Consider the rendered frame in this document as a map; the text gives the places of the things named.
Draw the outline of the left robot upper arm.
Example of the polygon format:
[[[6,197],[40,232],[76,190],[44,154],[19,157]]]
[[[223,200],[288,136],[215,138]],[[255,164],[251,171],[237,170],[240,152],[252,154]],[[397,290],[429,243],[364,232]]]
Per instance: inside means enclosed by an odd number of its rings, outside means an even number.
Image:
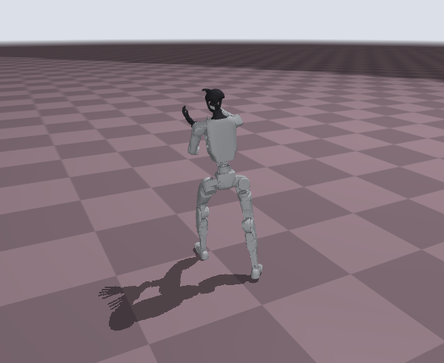
[[[201,135],[206,131],[206,122],[195,122],[192,126],[191,140],[190,140],[190,150],[189,154],[196,155],[199,152],[200,147],[198,147],[201,139]]]

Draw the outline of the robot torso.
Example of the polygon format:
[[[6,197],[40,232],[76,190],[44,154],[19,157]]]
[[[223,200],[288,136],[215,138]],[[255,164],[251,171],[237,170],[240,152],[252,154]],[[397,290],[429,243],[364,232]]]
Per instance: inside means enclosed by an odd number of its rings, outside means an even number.
[[[224,114],[223,114],[224,115]],[[211,119],[207,116],[204,138],[206,150],[212,161],[217,162],[218,172],[215,178],[218,182],[218,190],[227,190],[237,186],[236,174],[231,169],[229,160],[233,160],[237,151],[236,123],[233,116],[224,119]]]

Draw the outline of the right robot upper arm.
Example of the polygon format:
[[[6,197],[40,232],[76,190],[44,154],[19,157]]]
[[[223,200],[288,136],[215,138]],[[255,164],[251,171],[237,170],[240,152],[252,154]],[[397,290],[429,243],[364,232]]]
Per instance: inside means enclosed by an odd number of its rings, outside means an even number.
[[[236,123],[236,128],[244,124],[239,114],[234,115],[233,118]]]

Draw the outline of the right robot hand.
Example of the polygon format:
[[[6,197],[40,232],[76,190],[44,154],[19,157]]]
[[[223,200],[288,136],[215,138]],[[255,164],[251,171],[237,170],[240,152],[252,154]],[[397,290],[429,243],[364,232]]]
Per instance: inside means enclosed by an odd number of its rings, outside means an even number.
[[[206,93],[208,92],[208,91],[210,91],[211,89],[208,89],[208,88],[203,88],[201,91],[205,91]],[[210,102],[210,106],[213,106],[213,107],[215,107],[215,110],[218,108],[218,103],[214,103],[213,101],[211,101]]]

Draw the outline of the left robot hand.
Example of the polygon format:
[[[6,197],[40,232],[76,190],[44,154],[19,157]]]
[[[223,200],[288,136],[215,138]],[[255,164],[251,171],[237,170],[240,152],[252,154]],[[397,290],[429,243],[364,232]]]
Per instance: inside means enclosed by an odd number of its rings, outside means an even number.
[[[182,108],[182,113],[185,116],[185,119],[191,124],[191,127],[192,127],[196,121],[193,121],[193,119],[190,118],[190,116],[188,115],[188,111],[185,109],[185,106]]]

